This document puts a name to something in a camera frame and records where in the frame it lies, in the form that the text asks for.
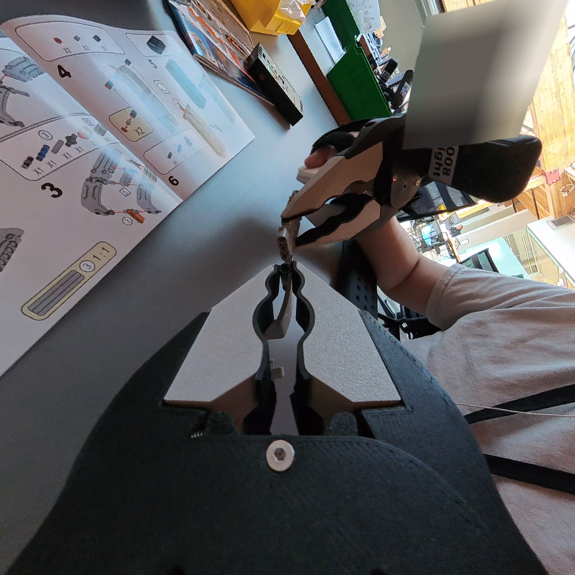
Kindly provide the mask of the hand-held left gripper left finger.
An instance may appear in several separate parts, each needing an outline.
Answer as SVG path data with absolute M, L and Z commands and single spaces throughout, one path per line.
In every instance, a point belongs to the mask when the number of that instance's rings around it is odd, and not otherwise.
M 263 343 L 253 317 L 268 291 L 259 274 L 212 307 L 164 401 L 168 405 L 225 412 L 243 432 L 245 417 L 258 402 L 254 378 L 262 363 Z

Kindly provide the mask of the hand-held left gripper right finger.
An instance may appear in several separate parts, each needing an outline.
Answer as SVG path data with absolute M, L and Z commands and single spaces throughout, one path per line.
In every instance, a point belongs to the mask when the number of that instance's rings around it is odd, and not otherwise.
M 402 405 L 365 320 L 373 320 L 305 266 L 293 262 L 297 345 L 290 396 L 298 433 L 322 434 L 337 413 Z

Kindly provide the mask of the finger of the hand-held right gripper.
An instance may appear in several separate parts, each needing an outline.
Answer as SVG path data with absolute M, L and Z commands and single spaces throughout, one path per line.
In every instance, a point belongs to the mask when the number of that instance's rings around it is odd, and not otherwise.
M 350 158 L 344 155 L 332 157 L 301 190 L 295 192 L 281 214 L 282 223 L 317 211 L 327 200 L 341 196 L 356 182 L 373 180 L 382 158 L 381 142 Z
M 381 205 L 372 196 L 340 196 L 306 218 L 314 225 L 298 235 L 296 247 L 330 245 L 354 238 L 374 223 L 392 218 L 392 206 Z

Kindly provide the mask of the grey building beam with holes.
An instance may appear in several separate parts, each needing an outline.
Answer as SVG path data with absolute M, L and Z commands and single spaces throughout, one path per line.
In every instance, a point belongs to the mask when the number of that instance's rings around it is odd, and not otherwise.
M 278 228 L 277 245 L 279 255 L 283 262 L 290 262 L 293 258 L 293 252 L 296 247 L 298 231 L 293 231 L 293 222 L 289 222 Z

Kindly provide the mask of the person's right forearm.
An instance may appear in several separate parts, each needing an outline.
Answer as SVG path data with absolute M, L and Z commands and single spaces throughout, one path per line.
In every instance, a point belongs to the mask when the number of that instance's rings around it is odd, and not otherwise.
M 427 316 L 431 294 L 449 268 L 421 256 L 395 218 L 356 240 L 379 288 L 395 302 Z

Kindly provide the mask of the grey desk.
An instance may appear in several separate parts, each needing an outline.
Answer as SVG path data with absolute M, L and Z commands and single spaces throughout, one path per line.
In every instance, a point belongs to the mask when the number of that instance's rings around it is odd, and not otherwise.
M 304 103 L 289 127 L 218 77 L 255 139 L 165 218 L 1 377 L 1 574 L 53 507 L 98 418 L 198 313 L 279 261 L 276 233 L 313 142 L 336 126 L 290 36 L 254 35 Z

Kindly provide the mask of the black perforated panel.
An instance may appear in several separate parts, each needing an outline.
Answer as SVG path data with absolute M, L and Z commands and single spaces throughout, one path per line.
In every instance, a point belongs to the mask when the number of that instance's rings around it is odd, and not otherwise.
M 355 240 L 342 243 L 335 291 L 358 309 L 378 318 L 377 278 L 364 252 Z

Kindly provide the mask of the green plastic bin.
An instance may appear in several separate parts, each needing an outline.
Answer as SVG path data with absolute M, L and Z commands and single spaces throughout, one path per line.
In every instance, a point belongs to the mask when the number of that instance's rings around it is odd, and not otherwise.
M 327 78 L 350 118 L 355 121 L 391 116 L 368 59 L 356 41 L 360 31 L 349 5 L 346 1 L 325 1 L 322 9 L 344 49 Z

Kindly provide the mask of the black electronic device box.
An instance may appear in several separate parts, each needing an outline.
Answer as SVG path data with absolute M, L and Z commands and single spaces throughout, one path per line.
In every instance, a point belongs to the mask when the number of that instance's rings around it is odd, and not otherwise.
M 304 115 L 301 97 L 261 43 L 257 43 L 247 61 L 248 74 L 281 116 L 296 125 Z

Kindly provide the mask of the brown wooden edge strip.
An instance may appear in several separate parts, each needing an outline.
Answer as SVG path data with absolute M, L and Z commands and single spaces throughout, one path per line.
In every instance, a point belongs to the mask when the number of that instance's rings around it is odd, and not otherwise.
M 289 34 L 288 39 L 298 54 L 300 61 L 306 68 L 306 71 L 311 77 L 313 84 L 334 120 L 338 125 L 349 124 L 351 122 L 351 118 L 346 108 L 343 106 L 331 83 L 322 72 L 310 47 L 304 39 L 304 36 L 300 31 L 297 31 L 294 34 Z

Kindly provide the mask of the person's white shirt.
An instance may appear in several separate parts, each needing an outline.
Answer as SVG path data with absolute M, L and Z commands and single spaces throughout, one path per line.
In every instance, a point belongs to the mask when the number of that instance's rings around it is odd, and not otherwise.
M 441 331 L 406 343 L 462 404 L 498 406 L 574 384 L 574 291 L 436 264 L 425 315 Z M 473 424 L 484 453 L 574 472 L 574 403 L 547 417 Z M 574 574 L 574 495 L 493 477 L 517 527 L 550 574 Z

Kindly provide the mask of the yellow plastic bin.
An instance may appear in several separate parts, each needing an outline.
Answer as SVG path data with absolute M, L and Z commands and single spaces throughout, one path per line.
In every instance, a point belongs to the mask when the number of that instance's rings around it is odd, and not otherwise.
M 296 33 L 316 1 L 231 1 L 251 32 L 280 36 Z

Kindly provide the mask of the blue toy robot kit box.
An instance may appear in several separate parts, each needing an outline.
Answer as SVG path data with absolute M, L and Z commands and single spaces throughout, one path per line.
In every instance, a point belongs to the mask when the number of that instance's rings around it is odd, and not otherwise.
M 214 74 L 264 102 L 246 64 L 254 49 L 248 30 L 222 1 L 169 1 L 193 56 Z

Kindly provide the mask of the building instruction booklet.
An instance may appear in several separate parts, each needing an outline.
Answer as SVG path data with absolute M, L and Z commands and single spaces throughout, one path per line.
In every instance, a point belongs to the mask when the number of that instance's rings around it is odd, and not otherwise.
M 1 374 L 254 135 L 169 31 L 1 25 Z

